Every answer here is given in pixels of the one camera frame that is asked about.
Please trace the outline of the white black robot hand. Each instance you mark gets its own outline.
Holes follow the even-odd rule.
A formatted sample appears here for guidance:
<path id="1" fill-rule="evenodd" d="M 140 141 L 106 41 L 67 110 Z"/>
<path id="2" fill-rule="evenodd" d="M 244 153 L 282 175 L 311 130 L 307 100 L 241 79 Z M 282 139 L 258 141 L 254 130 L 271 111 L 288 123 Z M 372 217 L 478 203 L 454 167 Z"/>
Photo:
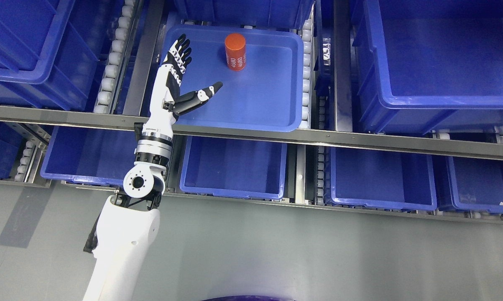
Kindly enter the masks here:
<path id="1" fill-rule="evenodd" d="M 173 125 L 178 118 L 205 105 L 223 87 L 222 82 L 181 94 L 183 76 L 192 62 L 192 49 L 186 34 L 181 34 L 170 46 L 159 66 L 149 104 L 150 116 L 141 134 L 157 138 L 173 137 Z"/>

